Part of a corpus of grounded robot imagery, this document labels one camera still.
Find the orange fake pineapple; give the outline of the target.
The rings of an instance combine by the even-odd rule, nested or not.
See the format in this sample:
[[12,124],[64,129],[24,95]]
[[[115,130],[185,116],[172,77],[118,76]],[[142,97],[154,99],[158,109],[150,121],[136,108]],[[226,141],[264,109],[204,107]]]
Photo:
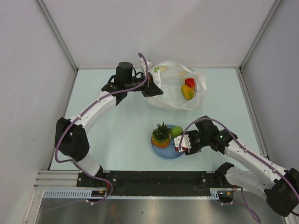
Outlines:
[[157,128],[152,130],[151,141],[157,148],[166,148],[171,142],[172,129],[164,122],[157,124]]

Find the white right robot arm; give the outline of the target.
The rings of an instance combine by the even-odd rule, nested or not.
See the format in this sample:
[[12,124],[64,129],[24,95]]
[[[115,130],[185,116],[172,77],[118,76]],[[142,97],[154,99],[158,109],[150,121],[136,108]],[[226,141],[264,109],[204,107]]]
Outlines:
[[225,164],[215,176],[220,187],[237,185],[264,198],[269,207],[283,217],[294,213],[299,204],[299,172],[294,168],[287,170],[255,153],[226,126],[219,130],[216,126],[219,123],[208,116],[193,121],[197,130],[185,129],[178,147],[185,147],[185,154],[190,155],[209,146],[236,160],[249,170],[249,174],[237,175],[237,167]]

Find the red fake pepper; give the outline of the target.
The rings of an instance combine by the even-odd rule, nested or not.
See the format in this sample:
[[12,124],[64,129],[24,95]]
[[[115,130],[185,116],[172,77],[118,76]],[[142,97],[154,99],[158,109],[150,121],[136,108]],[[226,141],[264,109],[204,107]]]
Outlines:
[[184,151],[186,151],[186,148],[185,147],[175,147],[175,151],[184,152]]

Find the green fake apple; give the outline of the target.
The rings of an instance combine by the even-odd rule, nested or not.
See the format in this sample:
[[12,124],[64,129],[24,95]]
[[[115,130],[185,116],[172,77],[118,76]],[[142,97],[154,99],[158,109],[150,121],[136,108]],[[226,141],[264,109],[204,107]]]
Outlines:
[[175,126],[171,129],[171,137],[174,139],[181,135],[183,128],[181,126]]

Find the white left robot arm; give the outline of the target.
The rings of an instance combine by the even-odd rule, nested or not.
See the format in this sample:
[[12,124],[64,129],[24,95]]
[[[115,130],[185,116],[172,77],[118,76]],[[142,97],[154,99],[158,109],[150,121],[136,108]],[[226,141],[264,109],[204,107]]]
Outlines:
[[88,131],[106,112],[116,107],[128,92],[139,91],[146,98],[163,94],[149,72],[153,67],[152,61],[145,60],[141,66],[143,71],[136,72],[131,63],[120,62],[115,74],[86,109],[70,119],[60,118],[57,121],[54,153],[56,162],[60,163],[58,153],[61,152],[68,157],[68,162],[74,163],[88,174],[87,181],[92,186],[101,185],[104,176],[102,166],[89,153]]

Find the yellow fake fruit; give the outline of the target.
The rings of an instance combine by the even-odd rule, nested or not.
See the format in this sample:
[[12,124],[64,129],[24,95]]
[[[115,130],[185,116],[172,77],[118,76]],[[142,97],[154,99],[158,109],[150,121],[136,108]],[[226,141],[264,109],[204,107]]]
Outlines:
[[181,86],[181,92],[186,100],[191,100],[195,97],[195,91],[186,84]]

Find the blue plastic plate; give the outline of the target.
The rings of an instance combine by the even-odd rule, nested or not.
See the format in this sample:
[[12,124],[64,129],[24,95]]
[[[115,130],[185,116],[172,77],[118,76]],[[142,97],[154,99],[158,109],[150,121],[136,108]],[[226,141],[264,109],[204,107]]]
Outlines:
[[184,152],[180,153],[180,152],[175,151],[173,138],[171,138],[170,145],[166,148],[157,148],[156,146],[153,145],[152,141],[151,141],[151,145],[152,145],[154,152],[158,156],[160,156],[164,159],[176,159],[176,158],[182,156],[184,153]]

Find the white plastic bag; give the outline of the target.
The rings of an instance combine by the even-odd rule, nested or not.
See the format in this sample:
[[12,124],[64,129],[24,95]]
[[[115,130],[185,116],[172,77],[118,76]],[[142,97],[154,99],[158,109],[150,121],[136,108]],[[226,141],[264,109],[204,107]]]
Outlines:
[[[206,77],[203,73],[190,69],[175,61],[165,61],[149,70],[154,83],[163,91],[163,95],[146,98],[147,103],[168,110],[195,110],[206,98]],[[187,78],[196,81],[195,97],[186,100],[181,86]]]

